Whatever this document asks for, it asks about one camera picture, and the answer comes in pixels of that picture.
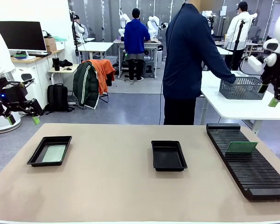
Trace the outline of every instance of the monitor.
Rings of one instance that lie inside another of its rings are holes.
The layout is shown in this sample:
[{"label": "monitor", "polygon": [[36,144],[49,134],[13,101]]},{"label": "monitor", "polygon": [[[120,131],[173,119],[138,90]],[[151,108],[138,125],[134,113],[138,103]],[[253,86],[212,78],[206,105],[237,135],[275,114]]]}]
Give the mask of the monitor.
[{"label": "monitor", "polygon": [[9,50],[47,51],[40,22],[0,21],[0,34]]}]

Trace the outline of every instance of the black rack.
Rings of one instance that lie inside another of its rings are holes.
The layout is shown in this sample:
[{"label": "black rack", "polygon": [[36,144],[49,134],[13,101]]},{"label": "black rack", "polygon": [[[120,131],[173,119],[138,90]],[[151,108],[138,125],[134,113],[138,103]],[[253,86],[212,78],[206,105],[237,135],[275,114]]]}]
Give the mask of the black rack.
[{"label": "black rack", "polygon": [[280,200],[280,174],[256,148],[250,154],[226,153],[231,142],[249,141],[239,124],[207,124],[206,130],[247,199]]}]

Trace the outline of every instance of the blue shirt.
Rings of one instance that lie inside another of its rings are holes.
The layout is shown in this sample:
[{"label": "blue shirt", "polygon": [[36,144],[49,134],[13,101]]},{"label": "blue shirt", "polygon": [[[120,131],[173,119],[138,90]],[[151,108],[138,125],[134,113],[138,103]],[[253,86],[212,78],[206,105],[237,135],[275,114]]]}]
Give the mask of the blue shirt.
[{"label": "blue shirt", "polygon": [[142,54],[144,52],[144,39],[150,40],[146,27],[138,19],[133,19],[126,24],[125,50],[128,54]]},{"label": "blue shirt", "polygon": [[164,97],[191,99],[201,94],[202,61],[220,79],[234,83],[211,37],[207,19],[192,4],[184,4],[166,31],[167,58]]}]

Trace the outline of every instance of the person in blue shirt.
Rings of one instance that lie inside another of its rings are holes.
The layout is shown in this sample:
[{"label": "person in blue shirt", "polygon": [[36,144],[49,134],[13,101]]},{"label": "person in blue shirt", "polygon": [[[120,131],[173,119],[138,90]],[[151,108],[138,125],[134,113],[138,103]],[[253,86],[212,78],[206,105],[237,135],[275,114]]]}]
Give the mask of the person in blue shirt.
[{"label": "person in blue shirt", "polygon": [[231,84],[236,80],[211,37],[207,19],[186,0],[166,31],[167,58],[163,78],[164,125],[193,125],[201,95],[202,61]]},{"label": "person in blue shirt", "polygon": [[134,68],[136,66],[137,82],[142,81],[143,66],[144,66],[144,40],[151,42],[150,34],[146,27],[140,21],[140,10],[133,9],[133,20],[127,23],[125,28],[125,50],[129,64],[129,80],[134,81]]}]

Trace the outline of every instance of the basket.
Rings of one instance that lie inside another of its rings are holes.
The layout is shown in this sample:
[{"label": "basket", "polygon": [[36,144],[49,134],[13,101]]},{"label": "basket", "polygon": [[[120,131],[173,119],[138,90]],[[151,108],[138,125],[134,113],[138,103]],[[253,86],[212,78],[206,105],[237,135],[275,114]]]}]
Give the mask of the basket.
[{"label": "basket", "polygon": [[238,84],[221,80],[220,93],[227,99],[262,100],[264,93],[259,93],[261,81],[254,77],[237,77]]}]

